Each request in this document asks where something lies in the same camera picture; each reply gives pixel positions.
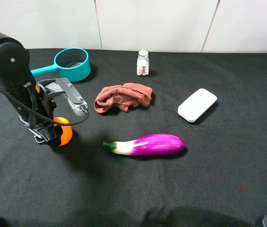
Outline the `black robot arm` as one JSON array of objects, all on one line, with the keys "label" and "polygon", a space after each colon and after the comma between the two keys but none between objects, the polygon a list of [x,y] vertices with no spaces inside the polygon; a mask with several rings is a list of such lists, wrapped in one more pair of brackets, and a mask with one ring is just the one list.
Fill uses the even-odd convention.
[{"label": "black robot arm", "polygon": [[38,84],[29,62],[29,51],[19,41],[0,33],[1,92],[37,143],[51,147],[66,145],[72,138],[72,129],[63,124],[69,121],[53,115],[57,106],[54,98],[61,92],[51,92]]}]

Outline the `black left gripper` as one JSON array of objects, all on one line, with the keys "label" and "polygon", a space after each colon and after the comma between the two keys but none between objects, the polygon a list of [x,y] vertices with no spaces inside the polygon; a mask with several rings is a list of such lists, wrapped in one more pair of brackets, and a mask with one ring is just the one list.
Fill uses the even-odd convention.
[{"label": "black left gripper", "polygon": [[60,123],[54,121],[53,111],[57,107],[54,94],[44,87],[49,82],[38,84],[35,80],[28,80],[15,86],[15,99],[20,102],[15,104],[15,109],[38,144],[58,147],[63,131]]}]

